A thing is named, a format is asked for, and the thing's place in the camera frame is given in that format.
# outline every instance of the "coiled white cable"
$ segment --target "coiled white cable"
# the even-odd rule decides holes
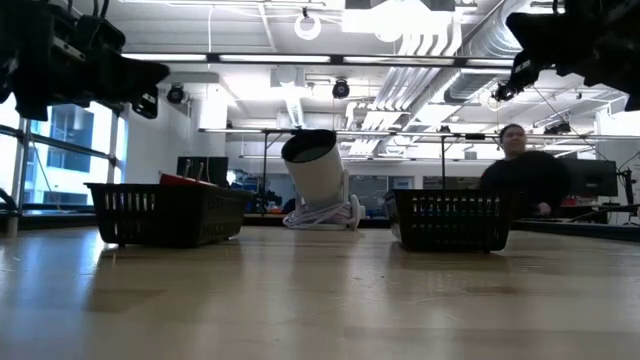
[[[309,210],[306,205],[303,205],[301,209],[296,209],[287,215],[282,222],[284,226],[295,230],[336,230],[354,224],[356,221],[357,219],[352,216],[351,203],[344,202],[320,210]]]

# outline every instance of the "black plastic basket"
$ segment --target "black plastic basket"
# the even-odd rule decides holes
[[[206,185],[86,184],[107,243],[194,247],[240,232],[251,194]]]
[[[504,249],[518,195],[478,190],[392,190],[385,196],[393,234],[407,250]]]

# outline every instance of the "tipped-over white cylinder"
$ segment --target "tipped-over white cylinder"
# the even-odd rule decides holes
[[[310,209],[344,202],[342,161],[336,134],[329,130],[301,130],[282,147],[289,174]]]

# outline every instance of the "black sweater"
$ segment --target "black sweater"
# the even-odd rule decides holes
[[[535,215],[538,204],[547,203],[553,211],[568,195],[570,173],[552,155],[527,151],[513,160],[499,160],[484,172],[480,189],[522,193],[520,216]]]

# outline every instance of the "man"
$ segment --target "man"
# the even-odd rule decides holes
[[[564,164],[541,151],[525,151],[527,136],[524,128],[510,124],[500,131],[504,160],[491,165],[480,179],[485,191],[520,192],[520,216],[549,216],[571,188],[570,174]]]

